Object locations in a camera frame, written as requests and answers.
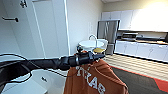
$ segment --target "refrigerator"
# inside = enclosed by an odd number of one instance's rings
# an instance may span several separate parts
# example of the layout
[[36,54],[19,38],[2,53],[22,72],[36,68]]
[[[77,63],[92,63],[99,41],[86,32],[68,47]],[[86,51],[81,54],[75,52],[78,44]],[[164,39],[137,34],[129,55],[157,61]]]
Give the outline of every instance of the refrigerator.
[[119,22],[120,20],[98,22],[97,38],[106,39],[108,41],[105,54],[113,55],[114,53]]

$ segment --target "dark countertop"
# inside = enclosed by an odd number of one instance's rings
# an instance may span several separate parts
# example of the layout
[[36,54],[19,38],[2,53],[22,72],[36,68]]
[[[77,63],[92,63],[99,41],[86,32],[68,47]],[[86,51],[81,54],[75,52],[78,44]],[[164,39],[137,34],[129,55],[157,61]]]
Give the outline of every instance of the dark countertop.
[[129,42],[139,42],[139,43],[150,43],[150,44],[161,44],[161,45],[168,45],[166,42],[162,41],[148,41],[148,40],[135,40],[135,41],[129,41]]

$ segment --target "ceiling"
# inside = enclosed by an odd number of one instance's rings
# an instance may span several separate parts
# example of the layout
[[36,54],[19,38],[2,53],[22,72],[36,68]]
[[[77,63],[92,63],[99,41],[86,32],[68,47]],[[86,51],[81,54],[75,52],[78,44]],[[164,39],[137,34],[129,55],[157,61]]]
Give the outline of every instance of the ceiling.
[[124,1],[124,0],[102,0],[103,3],[116,2],[116,1]]

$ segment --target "kitchen cabinet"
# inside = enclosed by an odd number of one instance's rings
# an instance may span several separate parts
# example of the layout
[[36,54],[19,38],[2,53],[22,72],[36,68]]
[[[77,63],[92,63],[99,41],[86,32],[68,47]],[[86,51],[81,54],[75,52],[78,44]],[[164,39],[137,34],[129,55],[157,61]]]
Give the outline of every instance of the kitchen cabinet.
[[163,61],[167,50],[167,45],[152,44],[151,53],[149,54],[148,59]]
[[153,10],[150,8],[133,10],[132,31],[168,32],[168,8]]
[[101,20],[120,20],[121,11],[102,12]]
[[138,48],[136,51],[136,57],[148,58],[151,52],[152,44],[148,43],[138,43]]
[[126,41],[116,41],[114,53],[124,54],[127,47]]
[[121,12],[119,30],[130,30],[133,10]]
[[138,47],[138,43],[137,42],[127,42],[126,44],[126,48],[125,48],[125,54],[129,55],[129,56],[135,56],[136,51],[137,51],[137,47]]
[[121,11],[113,11],[111,12],[111,20],[120,20]]
[[168,49],[167,49],[167,53],[166,53],[166,55],[165,55],[163,61],[168,63]]
[[111,20],[111,13],[110,12],[102,12],[101,20]]
[[168,62],[168,45],[117,40],[114,53]]

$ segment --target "cabinet handle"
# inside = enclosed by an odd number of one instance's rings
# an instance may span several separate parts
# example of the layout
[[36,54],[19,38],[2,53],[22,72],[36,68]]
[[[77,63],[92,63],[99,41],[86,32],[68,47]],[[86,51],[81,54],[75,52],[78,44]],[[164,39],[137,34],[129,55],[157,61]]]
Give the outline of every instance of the cabinet handle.
[[19,22],[18,18],[14,18],[14,19],[6,19],[6,18],[2,17],[2,19],[4,19],[4,20],[15,20],[16,22]]
[[149,51],[150,51],[150,52],[152,52],[152,51],[153,51],[153,49],[150,49]]
[[162,48],[163,46],[159,46],[159,48]]
[[124,45],[124,47],[127,47],[127,45]]

